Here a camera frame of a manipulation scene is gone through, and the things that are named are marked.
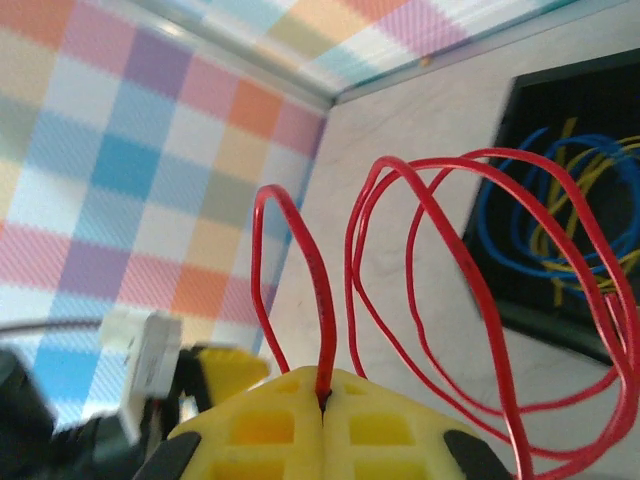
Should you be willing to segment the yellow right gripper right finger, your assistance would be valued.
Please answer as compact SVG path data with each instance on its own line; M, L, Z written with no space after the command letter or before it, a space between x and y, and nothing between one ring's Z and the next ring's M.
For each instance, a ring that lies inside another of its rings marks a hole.
M466 424L344 370L322 431L323 480L511 480Z

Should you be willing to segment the aluminium frame post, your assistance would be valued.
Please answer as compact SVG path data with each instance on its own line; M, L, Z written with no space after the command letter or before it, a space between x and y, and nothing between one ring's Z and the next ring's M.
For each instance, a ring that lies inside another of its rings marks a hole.
M270 87L322 110L329 110L335 104L335 94L326 88L252 52L229 35L204 26L181 12L177 6L165 0L132 1L155 17L157 29L163 30L179 43L194 47L199 53L221 60Z

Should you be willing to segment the aluminium side rail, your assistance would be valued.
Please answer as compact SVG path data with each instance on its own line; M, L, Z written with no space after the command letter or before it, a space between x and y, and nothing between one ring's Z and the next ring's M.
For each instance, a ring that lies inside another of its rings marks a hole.
M380 15L346 41L373 68L336 95L343 103L359 88L425 68L475 41L554 12L576 0L356 0Z

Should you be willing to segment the black plastic tray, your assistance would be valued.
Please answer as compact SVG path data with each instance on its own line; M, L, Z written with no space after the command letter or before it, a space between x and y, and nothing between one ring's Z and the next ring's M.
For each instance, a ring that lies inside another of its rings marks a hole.
M571 175L640 303L640 48L518 76L495 143ZM507 328L609 363L570 265L511 195L483 181L463 239Z

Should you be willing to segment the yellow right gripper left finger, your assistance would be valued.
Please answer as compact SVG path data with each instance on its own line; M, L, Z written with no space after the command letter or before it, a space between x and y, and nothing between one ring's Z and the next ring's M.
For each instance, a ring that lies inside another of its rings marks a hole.
M292 370L179 424L132 480L321 480L315 377Z

